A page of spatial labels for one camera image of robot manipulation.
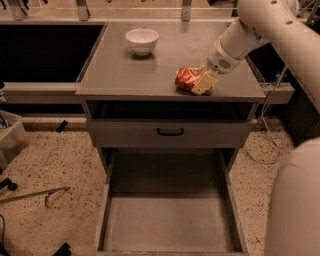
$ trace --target speckled floor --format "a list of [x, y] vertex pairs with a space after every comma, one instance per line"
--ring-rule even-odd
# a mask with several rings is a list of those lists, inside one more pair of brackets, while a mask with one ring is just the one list
[[[254, 162], [240, 150], [231, 180], [248, 250], [262, 256], [267, 209], [273, 180], [294, 144], [280, 120], [268, 120], [282, 155], [276, 164]], [[0, 190], [0, 200], [46, 189], [70, 186], [67, 192], [0, 205], [6, 220], [4, 245], [13, 256], [51, 256], [67, 242], [72, 255], [93, 255], [96, 222], [105, 173], [86, 131], [28, 131], [30, 145], [0, 175], [18, 184]], [[247, 141], [251, 154], [270, 161], [277, 152], [267, 134], [254, 129]]]

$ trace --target drawer handle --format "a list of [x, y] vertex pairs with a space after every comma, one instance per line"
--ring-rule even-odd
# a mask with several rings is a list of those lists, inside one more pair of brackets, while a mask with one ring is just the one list
[[172, 130], [162, 130], [160, 128], [157, 129], [157, 133], [160, 136], [181, 136], [184, 133], [184, 129], [178, 129], [177, 131], [173, 132]]

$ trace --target white bowl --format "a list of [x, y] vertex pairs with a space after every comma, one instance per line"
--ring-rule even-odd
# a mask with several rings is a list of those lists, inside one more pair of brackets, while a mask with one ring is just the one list
[[126, 38], [137, 55], [146, 56], [156, 47], [159, 34], [152, 29], [139, 28], [129, 31]]

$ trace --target wall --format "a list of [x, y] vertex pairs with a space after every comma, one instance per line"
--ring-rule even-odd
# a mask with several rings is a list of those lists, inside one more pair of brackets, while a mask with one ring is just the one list
[[[182, 0], [87, 0], [87, 6], [93, 18], [179, 18]], [[48, 0], [48, 4], [43, 0], [29, 0], [29, 7], [29, 10], [23, 9], [32, 18], [78, 17], [76, 0]], [[193, 0], [191, 13], [193, 18], [230, 17], [232, 8], [233, 0], [218, 0], [213, 6], [207, 0]], [[12, 19], [9, 8], [4, 11], [0, 7], [1, 19]]]

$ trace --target gray table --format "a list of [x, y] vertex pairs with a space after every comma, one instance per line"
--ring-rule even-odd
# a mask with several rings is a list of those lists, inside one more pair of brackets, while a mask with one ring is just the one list
[[[160, 35], [148, 57], [128, 48], [125, 34], [135, 28]], [[174, 84], [225, 29], [196, 20], [109, 23], [77, 89], [107, 173], [97, 255], [248, 255], [228, 173], [265, 94], [245, 61], [219, 75], [210, 96]]]

